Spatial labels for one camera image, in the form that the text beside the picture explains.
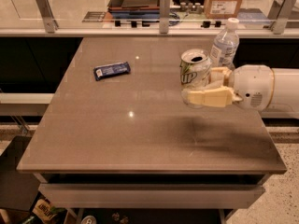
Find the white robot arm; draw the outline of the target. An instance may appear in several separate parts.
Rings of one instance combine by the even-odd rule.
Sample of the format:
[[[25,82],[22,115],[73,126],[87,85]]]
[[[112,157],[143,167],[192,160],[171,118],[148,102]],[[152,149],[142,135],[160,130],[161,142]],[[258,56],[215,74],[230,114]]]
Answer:
[[[212,68],[205,86],[182,91],[186,104],[257,110],[266,118],[299,118],[299,70],[247,64]]]

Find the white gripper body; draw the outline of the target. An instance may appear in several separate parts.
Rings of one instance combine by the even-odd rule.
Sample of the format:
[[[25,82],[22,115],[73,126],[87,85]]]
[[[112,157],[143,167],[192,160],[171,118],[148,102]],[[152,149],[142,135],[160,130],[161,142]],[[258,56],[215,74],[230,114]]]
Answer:
[[[263,111],[270,104],[274,89],[274,73],[265,65],[243,65],[230,78],[236,100],[244,109]]]

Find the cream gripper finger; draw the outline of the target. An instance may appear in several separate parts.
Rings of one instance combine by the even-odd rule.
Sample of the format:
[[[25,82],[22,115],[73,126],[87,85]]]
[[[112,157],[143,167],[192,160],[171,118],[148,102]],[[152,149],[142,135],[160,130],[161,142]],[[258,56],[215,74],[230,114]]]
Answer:
[[[228,67],[212,67],[209,81],[222,86],[228,85],[232,73],[233,71]]]
[[[242,98],[232,88],[220,86],[211,90],[187,91],[187,101],[192,105],[226,107],[242,101]]]

